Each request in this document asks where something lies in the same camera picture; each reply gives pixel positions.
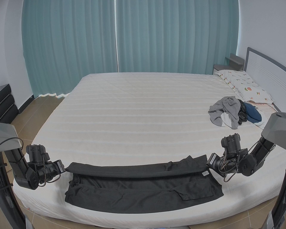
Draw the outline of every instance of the baseboard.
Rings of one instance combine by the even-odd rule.
[[[35,99],[34,95],[32,95],[30,98],[27,99],[26,102],[18,109],[19,114],[23,112],[23,110],[26,109],[26,107]]]

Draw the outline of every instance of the pillowcase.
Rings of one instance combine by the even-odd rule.
[[[244,102],[273,103],[271,96],[245,72],[234,70],[220,70],[219,75]]]

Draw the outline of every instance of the white headboard panel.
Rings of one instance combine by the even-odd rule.
[[[272,58],[248,47],[244,71],[264,88],[276,107],[286,112],[286,67]]]

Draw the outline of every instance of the white wall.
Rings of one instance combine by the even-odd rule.
[[[239,0],[237,55],[247,47],[286,66],[286,0]]]
[[[31,97],[22,46],[23,0],[0,0],[0,84],[9,83],[17,108]]]

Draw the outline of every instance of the black garment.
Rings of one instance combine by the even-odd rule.
[[[71,163],[73,173],[65,201],[110,213],[166,212],[223,196],[206,168],[206,155],[179,162],[137,166],[92,166]]]
[[[238,125],[241,125],[242,122],[247,121],[247,113],[246,113],[246,106],[244,102],[241,101],[240,99],[238,101],[240,102],[240,109],[238,112],[238,117],[239,117]]]

